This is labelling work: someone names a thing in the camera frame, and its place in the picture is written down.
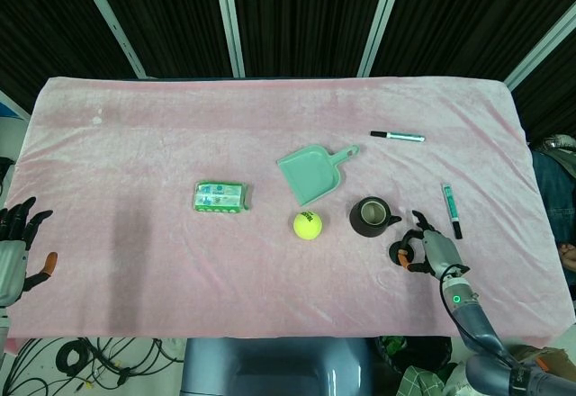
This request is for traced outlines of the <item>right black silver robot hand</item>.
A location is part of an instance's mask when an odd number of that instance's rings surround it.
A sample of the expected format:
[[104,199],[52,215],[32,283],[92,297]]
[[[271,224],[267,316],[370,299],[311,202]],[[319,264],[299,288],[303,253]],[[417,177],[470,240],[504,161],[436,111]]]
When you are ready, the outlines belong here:
[[[402,239],[394,243],[395,252],[391,251],[392,260],[412,273],[433,275],[438,281],[448,275],[460,277],[470,268],[464,264],[454,242],[435,229],[420,211],[413,211],[417,219],[417,229],[410,229]],[[424,250],[424,259],[414,261],[413,248],[410,242],[417,239]]]

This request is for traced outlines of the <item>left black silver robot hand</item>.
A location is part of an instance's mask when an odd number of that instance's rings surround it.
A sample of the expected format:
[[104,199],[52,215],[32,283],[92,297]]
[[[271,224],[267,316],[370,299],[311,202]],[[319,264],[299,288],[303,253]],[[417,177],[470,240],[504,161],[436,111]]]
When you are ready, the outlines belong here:
[[40,225],[53,210],[40,211],[30,217],[37,198],[32,196],[12,208],[1,209],[1,307],[8,308],[39,284],[49,280],[57,266],[59,255],[49,252],[42,269],[27,275],[32,243]]

